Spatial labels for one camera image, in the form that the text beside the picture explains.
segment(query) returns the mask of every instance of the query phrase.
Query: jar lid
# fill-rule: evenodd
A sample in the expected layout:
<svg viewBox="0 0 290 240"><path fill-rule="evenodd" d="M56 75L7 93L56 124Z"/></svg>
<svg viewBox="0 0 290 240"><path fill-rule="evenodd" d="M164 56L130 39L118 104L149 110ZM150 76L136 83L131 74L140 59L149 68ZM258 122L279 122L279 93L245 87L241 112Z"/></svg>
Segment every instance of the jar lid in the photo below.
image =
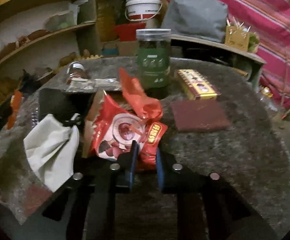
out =
<svg viewBox="0 0 290 240"><path fill-rule="evenodd" d="M69 64L68 69L67 69L67 74L69 73L69 70L71 68L79 68L79 69L82 69L83 71L85 71L84 66L78 61L75 61L75 62L72 62L71 64Z"/></svg>
<svg viewBox="0 0 290 240"><path fill-rule="evenodd" d="M171 38L171 29L139 29L136 30L138 40L169 40Z"/></svg>

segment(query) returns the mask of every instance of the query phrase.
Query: cardboard box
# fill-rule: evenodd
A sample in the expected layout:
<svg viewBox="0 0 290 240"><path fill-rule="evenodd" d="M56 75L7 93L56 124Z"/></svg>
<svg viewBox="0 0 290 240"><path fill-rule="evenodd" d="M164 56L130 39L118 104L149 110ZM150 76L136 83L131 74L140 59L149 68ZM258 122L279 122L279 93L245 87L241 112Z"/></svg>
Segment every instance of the cardboard box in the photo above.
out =
<svg viewBox="0 0 290 240"><path fill-rule="evenodd" d="M226 26L225 45L247 51L249 48L250 34L242 28Z"/></svg>
<svg viewBox="0 0 290 240"><path fill-rule="evenodd" d="M138 41L118 41L118 52L120 56L132 57L138 52Z"/></svg>
<svg viewBox="0 0 290 240"><path fill-rule="evenodd" d="M119 56L118 49L117 49L117 42L118 41L103 42L102 55L104 57L117 57L117 56Z"/></svg>

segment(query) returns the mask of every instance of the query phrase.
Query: gray pillow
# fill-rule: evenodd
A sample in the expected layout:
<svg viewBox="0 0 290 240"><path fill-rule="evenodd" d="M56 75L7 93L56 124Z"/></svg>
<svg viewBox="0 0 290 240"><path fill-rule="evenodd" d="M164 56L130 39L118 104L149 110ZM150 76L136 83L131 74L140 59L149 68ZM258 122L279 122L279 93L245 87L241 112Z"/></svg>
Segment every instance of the gray pillow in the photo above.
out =
<svg viewBox="0 0 290 240"><path fill-rule="evenodd" d="M224 42L227 5L217 0L171 0L162 28L210 41Z"/></svg>

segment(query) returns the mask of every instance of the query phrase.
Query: metal screw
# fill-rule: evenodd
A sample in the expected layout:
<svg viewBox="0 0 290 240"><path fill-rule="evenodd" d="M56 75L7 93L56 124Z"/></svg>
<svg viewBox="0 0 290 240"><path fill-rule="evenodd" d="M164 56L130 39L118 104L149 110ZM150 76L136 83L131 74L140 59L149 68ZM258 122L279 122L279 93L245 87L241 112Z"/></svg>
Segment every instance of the metal screw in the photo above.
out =
<svg viewBox="0 0 290 240"><path fill-rule="evenodd" d="M110 165L109 168L110 168L112 171L118 171L118 170L121 168L121 166L120 166L118 163L113 163L113 164Z"/></svg>
<svg viewBox="0 0 290 240"><path fill-rule="evenodd" d="M216 172L211 173L209 177L212 180L219 180L220 179L220 175L218 175Z"/></svg>
<svg viewBox="0 0 290 240"><path fill-rule="evenodd" d="M76 173L72 176L72 178L73 178L74 180L80 180L80 179L83 178L83 174L80 173L80 172L76 172Z"/></svg>
<svg viewBox="0 0 290 240"><path fill-rule="evenodd" d="M180 171L181 169L183 169L183 166L179 163L175 163L173 164L172 168L174 171Z"/></svg>

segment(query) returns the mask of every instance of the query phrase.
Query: green jar label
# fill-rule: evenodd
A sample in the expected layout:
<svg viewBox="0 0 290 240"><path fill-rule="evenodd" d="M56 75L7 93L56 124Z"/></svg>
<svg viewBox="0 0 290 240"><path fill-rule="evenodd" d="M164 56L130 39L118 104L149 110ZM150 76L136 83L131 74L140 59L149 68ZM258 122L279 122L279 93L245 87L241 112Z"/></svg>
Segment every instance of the green jar label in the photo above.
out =
<svg viewBox="0 0 290 240"><path fill-rule="evenodd" d="M144 89L168 85L169 55L164 48L140 48L137 64L140 67L140 81Z"/></svg>

